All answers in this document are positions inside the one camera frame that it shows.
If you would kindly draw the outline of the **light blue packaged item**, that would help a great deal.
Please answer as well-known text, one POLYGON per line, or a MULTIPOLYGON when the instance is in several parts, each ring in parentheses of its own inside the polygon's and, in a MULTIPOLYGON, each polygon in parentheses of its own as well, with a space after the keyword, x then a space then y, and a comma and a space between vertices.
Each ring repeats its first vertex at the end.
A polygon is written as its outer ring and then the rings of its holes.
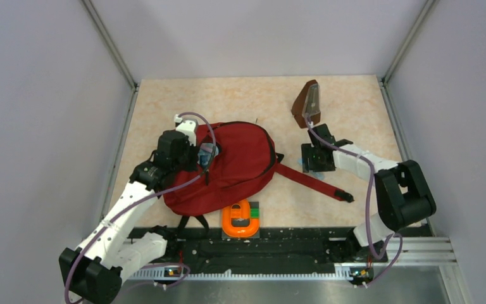
POLYGON ((214 146, 211 142, 202 143, 198 152, 198 164, 202 168, 206 168, 220 151, 221 149, 217 144, 214 146))

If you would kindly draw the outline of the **red student backpack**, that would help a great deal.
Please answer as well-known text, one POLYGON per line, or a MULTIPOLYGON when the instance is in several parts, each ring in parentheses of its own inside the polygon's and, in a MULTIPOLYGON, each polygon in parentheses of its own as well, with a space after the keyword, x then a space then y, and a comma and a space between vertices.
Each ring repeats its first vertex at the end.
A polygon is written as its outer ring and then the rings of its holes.
POLYGON ((177 173, 172 183, 175 190, 164 196, 165 205, 181 216, 177 234, 183 233, 191 217, 208 230, 205 214, 255 195, 275 174, 339 201, 354 200, 340 188, 283 165, 284 156, 275 151, 273 139, 254 123, 200 125, 197 143, 216 144, 216 154, 208 158, 208 164, 199 164, 195 171, 177 173))

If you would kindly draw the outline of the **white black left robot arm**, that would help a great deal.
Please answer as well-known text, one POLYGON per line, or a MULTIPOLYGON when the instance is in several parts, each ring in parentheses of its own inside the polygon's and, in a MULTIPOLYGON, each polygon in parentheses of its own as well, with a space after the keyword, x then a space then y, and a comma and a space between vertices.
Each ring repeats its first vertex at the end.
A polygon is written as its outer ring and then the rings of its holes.
POLYGON ((111 303, 123 283, 149 262, 175 258, 176 242, 155 232, 131 245, 124 243, 143 213, 178 189, 172 186, 174 177, 197 167, 196 132, 186 123, 163 132, 156 150, 134 168, 120 198, 94 231, 76 248, 63 250, 59 266, 65 303, 111 303))

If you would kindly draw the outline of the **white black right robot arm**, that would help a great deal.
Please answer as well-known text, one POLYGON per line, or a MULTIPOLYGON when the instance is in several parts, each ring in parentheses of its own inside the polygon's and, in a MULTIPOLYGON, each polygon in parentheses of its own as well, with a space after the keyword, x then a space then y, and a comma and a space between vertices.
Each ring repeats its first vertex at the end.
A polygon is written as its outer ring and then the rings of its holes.
POLYGON ((335 142, 325 124, 308 130, 312 143, 331 155, 335 168, 368 182, 364 222, 346 243, 347 256, 364 260, 376 242, 437 211, 420 165, 414 160, 388 160, 344 140, 335 142))

